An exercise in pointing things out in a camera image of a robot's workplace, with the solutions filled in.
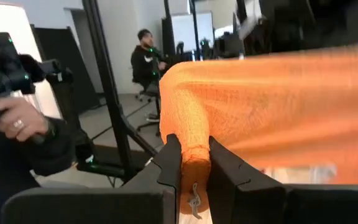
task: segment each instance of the sleeve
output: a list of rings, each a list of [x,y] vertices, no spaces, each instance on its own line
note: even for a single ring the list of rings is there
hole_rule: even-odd
[[[134,70],[134,78],[152,78],[153,68],[143,66],[144,55],[134,52],[131,56],[131,65]]]
[[[74,161],[74,143],[63,120],[47,118],[55,129],[55,135],[41,145],[32,141],[16,142],[31,168],[38,175],[48,176],[70,168]]]

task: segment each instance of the white light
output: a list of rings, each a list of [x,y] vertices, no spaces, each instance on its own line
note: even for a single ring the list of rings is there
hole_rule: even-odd
[[[35,43],[29,20],[23,8],[0,3],[0,32],[8,32],[19,54],[29,54],[38,61],[41,57]],[[36,84],[36,94],[27,96],[33,105],[46,116],[61,118],[55,96],[47,81]]]

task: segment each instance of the metal frame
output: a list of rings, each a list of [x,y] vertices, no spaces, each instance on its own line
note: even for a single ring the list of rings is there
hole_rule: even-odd
[[[112,72],[108,47],[103,32],[103,24],[100,18],[98,2],[95,0],[83,0],[83,5],[88,18],[95,57],[103,84],[103,90],[106,95],[106,104],[117,141],[119,157],[124,168],[125,180],[129,180],[136,175],[136,171],[132,165],[131,149],[127,137],[130,136],[148,155],[152,157],[157,154],[157,151],[139,136],[135,129],[128,123],[122,112],[122,106],[118,99],[116,82],[114,81],[114,74]]]

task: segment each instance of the orange cloth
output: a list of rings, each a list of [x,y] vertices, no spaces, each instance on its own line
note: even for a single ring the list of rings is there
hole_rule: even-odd
[[[254,167],[335,164],[333,183],[358,184],[358,46],[181,63],[160,91],[162,137],[178,136],[183,202],[197,182],[199,212],[209,136]]]

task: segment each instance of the whiteboard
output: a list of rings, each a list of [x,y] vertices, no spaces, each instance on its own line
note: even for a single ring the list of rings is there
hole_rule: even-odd
[[[193,15],[181,14],[172,16],[173,41],[175,46],[183,42],[183,51],[189,52],[196,49]],[[197,13],[198,40],[209,40],[209,46],[214,45],[214,31],[212,12]]]
[[[0,32],[8,32],[19,54],[29,54],[39,62],[41,57],[32,34],[29,20],[23,8],[0,3]],[[35,84],[35,95],[26,96],[44,115],[61,118],[55,95],[47,81]]]

